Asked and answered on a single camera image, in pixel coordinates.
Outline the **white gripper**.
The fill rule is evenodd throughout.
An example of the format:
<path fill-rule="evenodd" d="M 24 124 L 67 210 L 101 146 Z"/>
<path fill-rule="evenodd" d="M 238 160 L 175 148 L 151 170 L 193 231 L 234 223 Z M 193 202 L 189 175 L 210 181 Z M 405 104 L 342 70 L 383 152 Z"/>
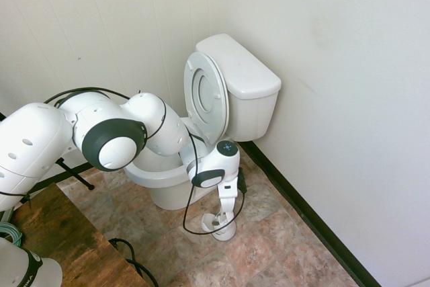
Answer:
<path fill-rule="evenodd" d="M 238 177 L 230 181 L 222 180 L 218 184 L 218 195 L 220 198 L 220 223 L 224 224 L 225 220 L 230 223 L 233 220 L 233 210 L 238 196 Z"/>

